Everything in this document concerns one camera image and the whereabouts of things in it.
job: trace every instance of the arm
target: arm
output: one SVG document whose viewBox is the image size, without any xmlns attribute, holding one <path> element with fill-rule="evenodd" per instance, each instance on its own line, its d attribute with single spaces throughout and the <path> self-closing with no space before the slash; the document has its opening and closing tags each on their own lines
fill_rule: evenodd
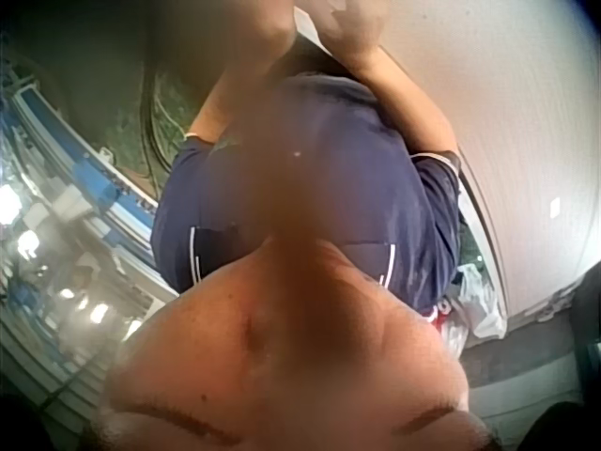
<svg viewBox="0 0 601 451">
<path fill-rule="evenodd" d="M 271 64 L 227 67 L 187 135 L 215 144 L 238 111 L 256 95 L 270 67 Z"/>
<path fill-rule="evenodd" d="M 299 3 L 326 48 L 374 92 L 411 152 L 458 153 L 449 120 L 379 46 L 388 0 L 347 0 L 345 10 L 323 0 Z"/>
<path fill-rule="evenodd" d="M 381 48 L 363 65 L 348 69 L 376 95 L 411 152 L 459 153 L 447 117 Z"/>
<path fill-rule="evenodd" d="M 260 92 L 271 68 L 294 43 L 293 4 L 293 0 L 232 2 L 232 52 L 188 135 L 217 142 L 237 113 Z"/>
</svg>

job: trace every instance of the wire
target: wire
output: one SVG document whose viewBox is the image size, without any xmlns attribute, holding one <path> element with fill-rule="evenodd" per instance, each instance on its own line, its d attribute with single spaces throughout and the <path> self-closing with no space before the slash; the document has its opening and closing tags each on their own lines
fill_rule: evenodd
<svg viewBox="0 0 601 451">
<path fill-rule="evenodd" d="M 158 58 L 156 56 L 156 41 L 155 41 L 155 6 L 151 2 L 146 8 L 146 58 L 143 69 L 142 94 L 140 101 L 140 124 L 142 128 L 142 149 L 145 153 L 148 167 L 151 168 L 149 153 L 152 152 L 165 172 L 171 172 L 171 163 L 162 153 L 162 150 L 157 142 L 153 121 L 153 106 L 154 92 L 156 87 L 156 78 L 158 72 Z M 152 181 L 155 184 L 157 195 L 159 194 L 159 186 L 154 176 L 154 170 L 151 172 Z"/>
<path fill-rule="evenodd" d="M 157 106 L 159 107 L 159 110 L 161 110 L 161 113 L 163 113 L 163 115 L 165 116 L 165 118 L 171 123 L 171 125 L 173 125 L 181 134 L 181 136 L 185 136 L 185 132 L 184 129 L 181 127 L 181 125 L 179 125 L 170 115 L 169 112 L 167 112 L 167 109 L 164 107 L 164 105 L 162 104 L 161 101 L 161 80 L 159 80 L 157 82 L 157 88 L 156 88 L 156 94 L 155 94 L 155 102 L 157 103 Z"/>
</svg>

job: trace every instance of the forearm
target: forearm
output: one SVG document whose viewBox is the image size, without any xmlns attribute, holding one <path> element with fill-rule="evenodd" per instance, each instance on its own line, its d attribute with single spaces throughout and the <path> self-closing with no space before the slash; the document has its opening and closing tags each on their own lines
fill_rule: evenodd
<svg viewBox="0 0 601 451">
<path fill-rule="evenodd" d="M 458 153 L 455 132 L 428 95 L 387 55 L 378 49 L 356 68 L 348 68 L 382 103 L 411 152 Z"/>
<path fill-rule="evenodd" d="M 216 143 L 238 112 L 263 87 L 271 64 L 227 67 L 190 127 L 189 134 Z"/>
</svg>

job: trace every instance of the wrist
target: wrist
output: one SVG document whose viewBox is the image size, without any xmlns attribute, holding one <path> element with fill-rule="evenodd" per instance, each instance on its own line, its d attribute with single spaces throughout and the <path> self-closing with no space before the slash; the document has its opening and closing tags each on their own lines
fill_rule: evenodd
<svg viewBox="0 0 601 451">
<path fill-rule="evenodd" d="M 348 58 L 341 61 L 348 71 L 360 80 L 370 78 L 375 70 L 381 66 L 382 61 L 387 57 L 386 52 L 381 47 L 376 47 L 372 51 L 366 52 L 359 57 Z"/>
</svg>

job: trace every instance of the white plastic bag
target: white plastic bag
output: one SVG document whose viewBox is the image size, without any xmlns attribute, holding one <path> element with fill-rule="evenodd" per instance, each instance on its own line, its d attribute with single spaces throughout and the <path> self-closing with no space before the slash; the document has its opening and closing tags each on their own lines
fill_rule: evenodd
<svg viewBox="0 0 601 451">
<path fill-rule="evenodd" d="M 461 317 L 459 317 L 457 312 L 453 312 L 449 315 L 442 323 L 440 329 L 442 341 L 444 341 L 447 349 L 455 359 L 458 359 L 461 356 L 461 352 L 463 352 L 466 342 L 468 341 L 469 334 L 470 329 L 466 326 Z"/>
<path fill-rule="evenodd" d="M 463 273 L 463 283 L 454 307 L 478 338 L 504 338 L 507 333 L 507 319 L 499 309 L 499 298 L 495 290 L 473 264 L 457 269 Z"/>
</svg>

